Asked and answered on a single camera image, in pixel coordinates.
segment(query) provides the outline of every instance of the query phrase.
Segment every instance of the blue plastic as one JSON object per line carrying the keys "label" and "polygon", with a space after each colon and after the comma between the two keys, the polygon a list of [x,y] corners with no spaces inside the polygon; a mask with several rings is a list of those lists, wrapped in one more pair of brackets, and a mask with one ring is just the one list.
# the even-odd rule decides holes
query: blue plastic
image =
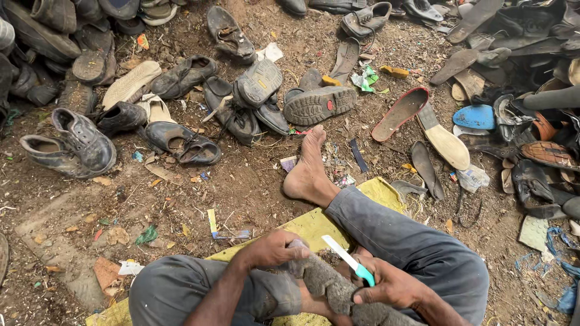
{"label": "blue plastic", "polygon": [[474,129],[495,129],[494,110],[485,104],[466,106],[453,115],[456,125]]}
{"label": "blue plastic", "polygon": [[358,267],[357,267],[357,270],[355,271],[355,274],[358,277],[364,278],[368,282],[368,285],[370,285],[372,287],[375,286],[375,277],[363,265],[358,264]]}

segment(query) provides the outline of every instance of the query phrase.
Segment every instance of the knife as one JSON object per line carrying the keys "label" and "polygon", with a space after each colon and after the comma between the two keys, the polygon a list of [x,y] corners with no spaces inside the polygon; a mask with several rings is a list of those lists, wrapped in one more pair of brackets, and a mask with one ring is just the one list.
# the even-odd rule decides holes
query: knife
{"label": "knife", "polygon": [[326,242],[332,250],[334,250],[338,255],[344,260],[347,264],[349,264],[350,268],[354,270],[354,273],[358,277],[364,278],[368,285],[374,287],[375,286],[375,277],[369,272],[363,265],[357,263],[354,258],[352,258],[339,244],[338,242],[334,241],[334,239],[329,236],[325,235],[322,236],[324,242]]}

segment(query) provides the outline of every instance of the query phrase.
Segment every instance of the hand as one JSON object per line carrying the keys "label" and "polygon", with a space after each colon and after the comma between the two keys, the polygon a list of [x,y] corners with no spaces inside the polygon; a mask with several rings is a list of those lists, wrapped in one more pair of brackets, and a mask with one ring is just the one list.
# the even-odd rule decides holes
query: hand
{"label": "hand", "polygon": [[353,255],[353,258],[375,276],[376,285],[355,292],[356,304],[382,302],[399,309],[416,309],[431,289],[415,277],[378,258]]}
{"label": "hand", "polygon": [[296,233],[276,230],[240,250],[234,259],[254,269],[256,266],[279,266],[292,259],[308,258],[310,250],[306,247],[286,248],[295,239],[300,239]]}

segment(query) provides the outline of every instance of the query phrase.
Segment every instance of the blade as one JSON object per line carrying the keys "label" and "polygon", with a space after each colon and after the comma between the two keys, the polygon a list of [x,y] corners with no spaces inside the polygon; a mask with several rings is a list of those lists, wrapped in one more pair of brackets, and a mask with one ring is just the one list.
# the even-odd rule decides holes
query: blade
{"label": "blade", "polygon": [[322,236],[322,239],[344,260],[353,270],[357,270],[358,263],[352,258],[331,236]]}

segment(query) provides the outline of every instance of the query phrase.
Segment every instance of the yellow mat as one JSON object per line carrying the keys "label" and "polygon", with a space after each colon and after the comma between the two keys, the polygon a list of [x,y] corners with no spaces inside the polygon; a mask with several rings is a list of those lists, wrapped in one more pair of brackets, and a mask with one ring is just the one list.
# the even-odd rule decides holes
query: yellow mat
{"label": "yellow mat", "polygon": [[[401,201],[398,192],[380,177],[366,181],[357,188],[359,188],[360,191],[370,199],[383,206],[401,213],[405,209],[405,204]],[[342,247],[348,248],[352,245],[352,240],[349,236],[342,229],[339,229],[330,218],[326,217],[321,208],[313,209],[304,215],[298,216],[290,222],[282,224],[278,229],[284,229],[299,234],[302,238],[308,241],[312,251],[319,251],[327,247],[326,243],[321,239],[324,234],[330,234]],[[229,262],[238,250],[254,240],[255,239],[233,246],[224,251],[218,252],[215,255],[207,257],[206,259]],[[87,326],[132,326],[128,302],[128,299],[125,299],[101,313],[89,316],[86,319]],[[272,325],[327,326],[331,324],[324,317],[315,314],[302,313],[297,316],[275,318]]]}

